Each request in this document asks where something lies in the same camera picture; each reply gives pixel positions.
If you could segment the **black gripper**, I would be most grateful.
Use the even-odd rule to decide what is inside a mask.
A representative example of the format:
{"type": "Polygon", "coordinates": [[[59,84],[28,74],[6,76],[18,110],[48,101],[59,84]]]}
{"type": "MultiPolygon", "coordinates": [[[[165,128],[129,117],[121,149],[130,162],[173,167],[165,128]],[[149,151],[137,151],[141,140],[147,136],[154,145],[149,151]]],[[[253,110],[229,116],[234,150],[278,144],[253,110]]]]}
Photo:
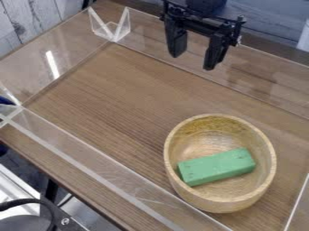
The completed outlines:
{"type": "Polygon", "coordinates": [[[162,0],[161,20],[166,26],[167,50],[177,58],[187,49],[187,31],[210,38],[204,58],[204,68],[213,70],[225,59],[229,46],[241,43],[241,28],[246,24],[244,15],[234,19],[222,17],[228,0],[162,0]]]}

